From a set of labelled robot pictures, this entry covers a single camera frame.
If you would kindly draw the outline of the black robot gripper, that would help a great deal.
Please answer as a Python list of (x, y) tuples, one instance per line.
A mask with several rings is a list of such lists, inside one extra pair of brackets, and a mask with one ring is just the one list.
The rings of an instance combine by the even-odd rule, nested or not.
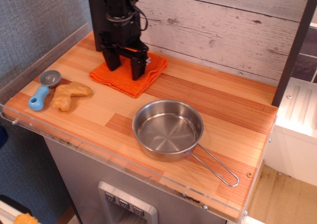
[(127, 57), (131, 61), (132, 79), (138, 80), (148, 63), (148, 47), (140, 39), (147, 24), (142, 28), (140, 17), (109, 18), (107, 22), (108, 29), (99, 36), (108, 69), (115, 71), (121, 66), (120, 56)]

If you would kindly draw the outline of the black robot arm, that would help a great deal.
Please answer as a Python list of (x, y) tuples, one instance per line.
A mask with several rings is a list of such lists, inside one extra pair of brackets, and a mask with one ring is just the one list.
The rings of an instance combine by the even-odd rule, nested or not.
[(110, 71), (121, 66), (120, 57), (130, 60), (132, 79), (138, 80), (149, 63), (148, 46), (141, 40), (138, 0), (89, 0), (96, 50), (102, 52)]

